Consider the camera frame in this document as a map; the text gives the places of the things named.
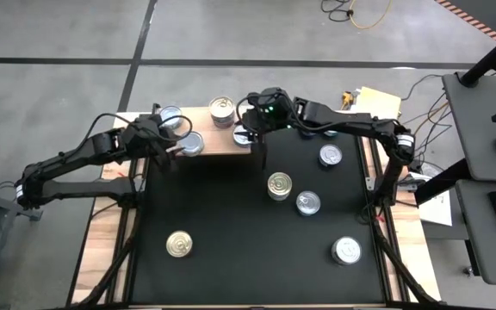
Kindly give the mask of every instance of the can lid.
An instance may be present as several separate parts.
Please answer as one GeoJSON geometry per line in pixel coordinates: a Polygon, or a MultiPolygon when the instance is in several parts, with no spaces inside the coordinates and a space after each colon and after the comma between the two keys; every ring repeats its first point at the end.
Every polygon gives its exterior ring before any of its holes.
{"type": "Polygon", "coordinates": [[[337,164],[342,160],[342,151],[335,145],[320,148],[319,156],[325,164],[337,164]]]}
{"type": "MultiPolygon", "coordinates": [[[[181,112],[181,109],[176,107],[176,106],[168,106],[168,107],[162,108],[160,110],[160,117],[162,117],[162,121],[165,121],[165,120],[169,119],[170,117],[176,116],[176,115],[183,115],[183,113],[181,112]]],[[[183,119],[181,117],[177,117],[177,118],[174,118],[174,119],[171,119],[171,120],[165,122],[164,124],[162,124],[162,126],[163,127],[178,127],[182,121],[183,121],[183,119]]]]}
{"type": "Polygon", "coordinates": [[[184,231],[176,231],[168,237],[165,248],[173,257],[184,257],[193,247],[193,240],[184,231]]]}
{"type": "Polygon", "coordinates": [[[204,148],[204,140],[197,132],[190,132],[185,138],[179,140],[185,155],[198,154],[204,148]]]}
{"type": "Polygon", "coordinates": [[[336,256],[346,264],[354,264],[361,258],[361,246],[352,237],[342,237],[336,241],[336,256]]]}
{"type": "Polygon", "coordinates": [[[320,209],[320,199],[317,194],[312,191],[302,191],[296,198],[296,206],[304,215],[312,215],[320,209]]]}
{"type": "Polygon", "coordinates": [[[234,111],[233,100],[225,96],[213,99],[210,102],[209,107],[210,114],[218,118],[231,116],[234,111]]]}
{"type": "Polygon", "coordinates": [[[269,191],[275,195],[286,195],[292,189],[292,179],[283,172],[276,172],[267,181],[269,191]]]}
{"type": "Polygon", "coordinates": [[[249,144],[251,144],[251,142],[248,140],[248,137],[242,134],[236,134],[236,133],[247,133],[247,132],[248,131],[244,127],[242,127],[242,125],[238,125],[232,131],[232,138],[237,144],[242,146],[248,146],[249,144]]]}

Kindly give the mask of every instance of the table leg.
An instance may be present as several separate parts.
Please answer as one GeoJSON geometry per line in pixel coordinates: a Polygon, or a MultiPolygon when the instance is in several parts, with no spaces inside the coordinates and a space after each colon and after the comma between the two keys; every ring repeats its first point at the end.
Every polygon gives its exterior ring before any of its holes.
{"type": "Polygon", "coordinates": [[[447,170],[418,187],[417,191],[414,193],[414,197],[416,198],[417,204],[427,202],[436,195],[455,186],[456,181],[470,178],[468,164],[466,159],[463,158],[456,164],[451,165],[447,170]]]}

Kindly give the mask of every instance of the gold can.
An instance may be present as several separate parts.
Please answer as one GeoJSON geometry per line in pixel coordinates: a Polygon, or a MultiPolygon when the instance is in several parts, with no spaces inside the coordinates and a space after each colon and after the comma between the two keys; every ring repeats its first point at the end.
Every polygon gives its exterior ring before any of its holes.
{"type": "Polygon", "coordinates": [[[267,192],[275,201],[285,200],[290,194],[290,190],[292,190],[292,179],[286,173],[273,173],[267,180],[267,192]]]}
{"type": "Polygon", "coordinates": [[[193,239],[184,231],[176,231],[168,237],[165,248],[173,257],[185,257],[193,248],[193,239]]]}

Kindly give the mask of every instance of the silver can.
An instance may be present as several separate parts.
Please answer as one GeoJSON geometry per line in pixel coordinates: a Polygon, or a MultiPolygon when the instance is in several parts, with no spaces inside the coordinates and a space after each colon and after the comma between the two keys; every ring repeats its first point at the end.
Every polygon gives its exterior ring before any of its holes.
{"type": "Polygon", "coordinates": [[[267,192],[277,202],[285,200],[290,190],[292,190],[292,179],[286,173],[275,172],[267,180],[267,192]]]}
{"type": "Polygon", "coordinates": [[[189,135],[180,139],[177,143],[183,147],[183,154],[189,157],[200,154],[204,149],[204,139],[197,132],[190,132],[189,135]]]}
{"type": "Polygon", "coordinates": [[[248,133],[248,131],[244,127],[242,127],[242,125],[238,125],[234,128],[234,130],[232,131],[232,139],[237,146],[250,147],[251,142],[248,140],[248,137],[237,133],[248,133]]]}
{"type": "Polygon", "coordinates": [[[184,231],[173,232],[165,242],[165,249],[173,257],[185,257],[193,248],[193,239],[184,231]]]}
{"type": "Polygon", "coordinates": [[[316,214],[320,209],[320,199],[312,191],[305,190],[298,194],[296,207],[301,215],[309,216],[316,214]]]}
{"type": "Polygon", "coordinates": [[[230,98],[217,97],[210,102],[209,107],[216,127],[229,128],[234,123],[234,105],[230,98]]]}
{"type": "Polygon", "coordinates": [[[332,258],[341,265],[357,263],[361,254],[361,246],[352,237],[342,237],[332,245],[332,258]]]}
{"type": "Polygon", "coordinates": [[[334,166],[342,160],[342,151],[335,145],[325,145],[320,148],[319,161],[325,167],[334,166]]]}
{"type": "MultiPolygon", "coordinates": [[[[179,115],[183,115],[183,112],[181,112],[181,109],[176,106],[168,106],[160,110],[160,117],[162,117],[162,121],[165,121],[170,117],[179,116],[179,115]]],[[[176,117],[169,121],[164,122],[161,126],[170,129],[177,129],[181,126],[181,124],[183,124],[183,118],[176,117]]]]}
{"type": "Polygon", "coordinates": [[[337,131],[334,131],[334,130],[327,130],[324,132],[325,136],[329,137],[329,138],[334,138],[338,135],[338,132],[337,131]]]}

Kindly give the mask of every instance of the floor stripe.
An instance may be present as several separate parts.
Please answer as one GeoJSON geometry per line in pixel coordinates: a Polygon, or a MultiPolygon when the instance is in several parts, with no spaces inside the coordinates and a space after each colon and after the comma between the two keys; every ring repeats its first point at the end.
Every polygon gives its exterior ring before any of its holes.
{"type": "Polygon", "coordinates": [[[449,1],[445,0],[434,1],[441,4],[444,8],[448,9],[449,11],[451,11],[451,13],[457,15],[465,22],[478,28],[482,33],[487,34],[491,39],[496,40],[496,31],[492,31],[492,29],[490,29],[486,24],[474,19],[471,15],[468,15],[468,13],[464,12],[462,9],[457,8],[456,5],[453,5],[449,1]]]}

